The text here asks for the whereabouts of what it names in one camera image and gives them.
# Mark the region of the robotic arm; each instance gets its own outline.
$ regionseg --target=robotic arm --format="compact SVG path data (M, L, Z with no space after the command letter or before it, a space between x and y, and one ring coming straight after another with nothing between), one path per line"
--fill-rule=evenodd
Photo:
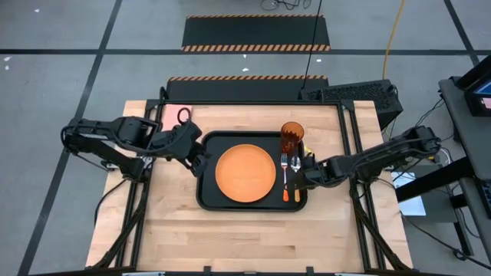
M308 155L288 184L296 184L299 189L317 186L332 188L354 175L362 182L373 182L387 166L404 161L407 157L426 158L438 150L440 138L434 135L431 128L417 126L386 143L351 156L333 156L316 162L315 155Z
M183 108L177 114L180 126L160 132L161 124L140 117L120 117L112 122L73 119L61 131L61 141L74 155L93 153L103 161L103 166L117 166L125 179L143 181L145 162L141 158L130 158L103 141L113 142L120 148L134 151L145 157L176 159L194 176L200 176L207 164L208 153L196 142L202 132L191 120L181 121Z

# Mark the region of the black clip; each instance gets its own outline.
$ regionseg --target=black clip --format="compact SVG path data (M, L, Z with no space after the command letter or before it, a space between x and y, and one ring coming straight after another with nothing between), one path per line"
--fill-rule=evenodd
M159 100L160 100L160 104L164 104L166 100L169 100L169 94L167 93L166 89L163 87L160 87Z
M307 267L307 276L314 276L314 267Z
M203 276L212 276L212 267L207 265L203 267Z

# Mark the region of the wooden table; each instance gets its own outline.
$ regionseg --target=wooden table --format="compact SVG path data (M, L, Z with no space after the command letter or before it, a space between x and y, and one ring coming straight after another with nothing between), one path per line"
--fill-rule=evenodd
M127 101L124 116L143 116L145 101ZM364 149L382 143L373 102L355 102ZM345 112L351 135L349 114ZM213 130L279 130L290 120L305 128L304 142L318 159L343 155L336 107L194 106L193 121L203 135ZM351 148L354 141L351 135ZM388 173L382 179L390 181ZM119 183L110 172L105 191ZM138 270L362 272L363 265L348 182L308 192L307 205L295 213L209 212L196 201L196 179L176 161L158 159L153 168ZM394 190L371 186L380 233L400 259L412 266ZM129 185L101 206L87 265L101 259L120 234ZM367 233L372 267L373 241ZM133 238L129 238L127 252ZM126 254L124 264L129 264Z

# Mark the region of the floor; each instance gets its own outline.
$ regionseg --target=floor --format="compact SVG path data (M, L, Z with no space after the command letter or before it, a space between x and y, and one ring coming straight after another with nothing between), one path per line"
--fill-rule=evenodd
M281 6L271 12L313 14L318 3L312 0L305 10ZM448 4L469 43L464 44ZM327 74L331 84L381 79L398 8L394 0L323 1L333 51L315 55L309 73ZM488 0L406 1L393 43L401 51L388 61L387 77L397 85L405 109L394 134L413 126L437 102L439 80L463 74L477 58L491 54L490 9ZM76 111L89 119L112 120L121 115L126 100L155 98L158 88L175 76L305 72L308 56L303 54L243 57L172 51L180 49L187 15L258 13L264 13L259 0L0 0L0 274L17 274L19 268L21 274L34 274L84 267L94 207L106 176L61 154L59 131ZM102 55L105 49L169 51ZM442 138L452 133L445 107L424 124ZM452 140L443 144L454 159L464 155ZM39 216L41 208L49 217ZM475 231L468 210L464 212ZM44 232L32 237L28 252L33 255L25 256L36 223ZM451 224L422 226L458 246ZM415 268L485 274L412 226L406 231ZM471 239L476 257L486 262L479 240Z

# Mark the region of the black mat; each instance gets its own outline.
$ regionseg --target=black mat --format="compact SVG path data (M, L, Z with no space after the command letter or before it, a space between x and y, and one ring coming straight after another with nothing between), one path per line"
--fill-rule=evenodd
M325 18L315 15L196 15L186 19L183 51L328 51Z
M304 76L171 77L172 100L297 100ZM327 76L308 75L306 89L329 85Z

